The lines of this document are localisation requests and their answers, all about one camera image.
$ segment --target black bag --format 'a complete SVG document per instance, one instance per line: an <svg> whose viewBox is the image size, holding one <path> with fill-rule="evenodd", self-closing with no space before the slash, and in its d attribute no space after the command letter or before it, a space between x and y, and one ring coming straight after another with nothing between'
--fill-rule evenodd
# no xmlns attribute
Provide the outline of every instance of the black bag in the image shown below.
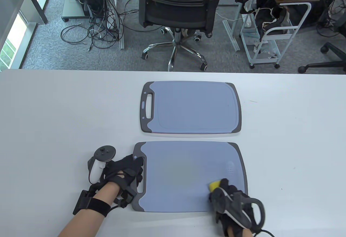
<svg viewBox="0 0 346 237"><path fill-rule="evenodd" d="M274 27L290 26L290 16L287 8L278 5L275 0L256 0L256 7L253 7L253 10L251 11L246 11L244 8L244 4L247 1L248 0L236 0L236 2L242 3L242 9L240 10L241 14L252 13L255 16L260 41L262 40L264 33L269 29ZM272 31L268 35L286 34L287 32L287 29L281 29Z"/></svg>

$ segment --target white controller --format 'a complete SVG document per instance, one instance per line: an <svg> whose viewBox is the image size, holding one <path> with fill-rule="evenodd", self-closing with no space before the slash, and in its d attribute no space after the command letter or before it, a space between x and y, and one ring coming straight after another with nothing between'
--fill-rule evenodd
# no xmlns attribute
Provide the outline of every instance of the white controller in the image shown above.
<svg viewBox="0 0 346 237"><path fill-rule="evenodd" d="M96 184L100 180L106 163L114 158L115 153L115 148L109 145L102 146L95 151L94 156L88 161L90 184Z"/></svg>

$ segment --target wristband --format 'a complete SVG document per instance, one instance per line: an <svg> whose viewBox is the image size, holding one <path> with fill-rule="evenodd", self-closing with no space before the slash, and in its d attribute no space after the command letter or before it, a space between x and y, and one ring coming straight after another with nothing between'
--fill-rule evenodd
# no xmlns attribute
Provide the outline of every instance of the wristband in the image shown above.
<svg viewBox="0 0 346 237"><path fill-rule="evenodd" d="M73 215L76 215L82 209L90 209L106 217L111 210L110 205L104 201L93 198L94 195L95 193L90 193L86 190L83 190L81 195L79 196L76 207L73 210Z"/></svg>

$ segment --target office chair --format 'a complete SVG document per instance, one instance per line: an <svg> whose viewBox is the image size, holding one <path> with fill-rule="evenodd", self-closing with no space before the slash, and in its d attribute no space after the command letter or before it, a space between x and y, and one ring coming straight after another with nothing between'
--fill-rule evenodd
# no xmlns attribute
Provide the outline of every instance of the office chair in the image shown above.
<svg viewBox="0 0 346 237"><path fill-rule="evenodd" d="M333 30L334 32L339 32L346 38L346 12L335 22ZM308 64L306 66L302 65L298 68L298 72L304 74L306 70L311 67L343 67L344 71L346 72L346 53L335 47L333 44L327 42L321 48L321 52L326 54L329 50L332 50L341 59L341 61Z"/></svg>
<svg viewBox="0 0 346 237"><path fill-rule="evenodd" d="M194 38L196 42L200 40L201 36L196 30L211 38L218 4L219 0L139 0L139 23L143 27L162 25L164 28L161 33L168 33L173 39L171 42L149 45L143 50L142 59L148 58L148 51L152 48L172 46L168 71L173 71L179 48L198 57L202 62L200 69L205 71L207 62L204 56L183 44L190 38Z"/></svg>

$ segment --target cutting board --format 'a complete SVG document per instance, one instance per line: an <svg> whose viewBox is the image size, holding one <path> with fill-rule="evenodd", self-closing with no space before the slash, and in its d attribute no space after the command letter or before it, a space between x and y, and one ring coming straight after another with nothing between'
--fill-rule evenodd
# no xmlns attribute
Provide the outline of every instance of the cutting board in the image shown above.
<svg viewBox="0 0 346 237"><path fill-rule="evenodd" d="M151 106L147 106L148 95L152 97L148 101ZM241 106L231 83L147 82L141 96L140 120L144 132L235 133L241 130Z"/></svg>
<svg viewBox="0 0 346 237"><path fill-rule="evenodd" d="M131 203L136 211L209 211L209 184L222 178L247 194L245 167L235 143L149 141L137 143L133 156L144 157L144 191ZM131 187L137 190L136 182Z"/></svg>

